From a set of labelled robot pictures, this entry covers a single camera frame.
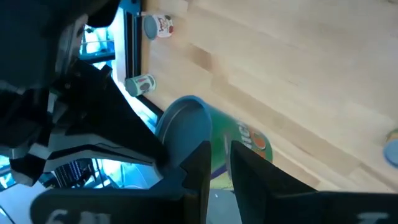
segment green can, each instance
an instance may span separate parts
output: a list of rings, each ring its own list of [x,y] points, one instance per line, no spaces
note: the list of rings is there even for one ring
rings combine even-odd
[[[234,140],[272,162],[271,144],[265,135],[196,96],[184,96],[173,102],[161,117],[155,134],[170,155],[169,163],[158,167],[161,174],[177,167],[202,141],[210,141],[212,189],[233,189],[229,151]]]

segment can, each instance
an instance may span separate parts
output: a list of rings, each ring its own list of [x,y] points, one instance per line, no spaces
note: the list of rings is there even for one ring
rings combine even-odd
[[[159,120],[155,135],[170,156],[166,165],[157,167],[163,175],[177,167],[202,141],[210,141],[212,189],[233,189],[229,165],[234,140],[272,162],[271,144],[265,135],[196,96],[173,102]]]
[[[398,129],[391,131],[387,135],[383,153],[387,162],[398,168]]]
[[[144,16],[144,32],[150,40],[170,37],[174,31],[173,20],[168,15]]]
[[[127,78],[126,90],[131,96],[139,96],[156,89],[156,81],[153,75],[146,74],[134,78]]]

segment lid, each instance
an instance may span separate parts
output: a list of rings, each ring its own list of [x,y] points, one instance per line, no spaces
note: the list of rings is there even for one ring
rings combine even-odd
[[[391,165],[398,168],[398,139],[389,141],[384,146],[384,157]]]
[[[150,40],[154,40],[157,36],[157,25],[153,16],[144,17],[144,32]]]

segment blue lid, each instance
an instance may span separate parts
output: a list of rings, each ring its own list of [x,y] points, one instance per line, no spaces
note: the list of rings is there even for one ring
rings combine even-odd
[[[398,168],[398,139],[389,141],[384,146],[384,157],[391,165]]]
[[[150,40],[154,40],[157,36],[157,25],[153,16],[144,17],[144,32]]]

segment wooden table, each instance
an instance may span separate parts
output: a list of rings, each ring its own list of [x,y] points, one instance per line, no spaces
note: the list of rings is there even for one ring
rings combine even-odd
[[[398,5],[147,0],[145,9],[175,24],[169,39],[142,38],[142,72],[157,81],[146,97],[158,107],[203,98],[260,129],[274,164],[319,190],[398,191],[382,155],[398,127]]]

